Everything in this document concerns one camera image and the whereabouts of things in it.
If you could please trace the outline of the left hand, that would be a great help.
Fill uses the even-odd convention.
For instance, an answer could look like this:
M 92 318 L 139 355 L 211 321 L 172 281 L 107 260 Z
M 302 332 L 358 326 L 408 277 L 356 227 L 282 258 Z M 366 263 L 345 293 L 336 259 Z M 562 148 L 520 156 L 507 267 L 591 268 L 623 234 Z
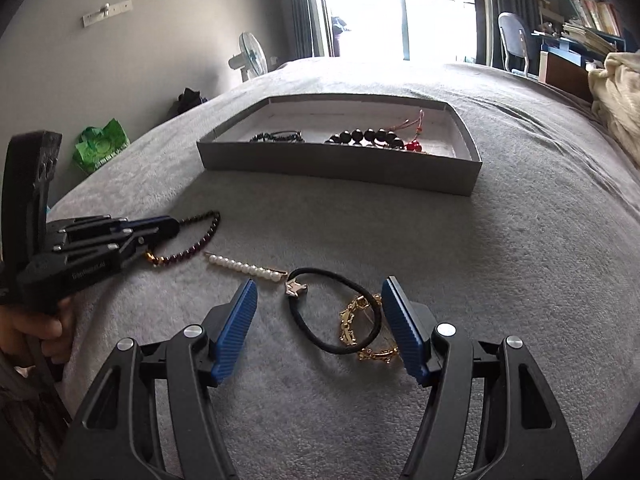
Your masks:
M 54 364 L 70 360 L 75 335 L 74 297 L 58 303 L 55 315 L 45 315 L 22 306 L 1 307 L 1 351 L 19 367 L 34 364 L 27 339 L 40 341 L 42 355 Z

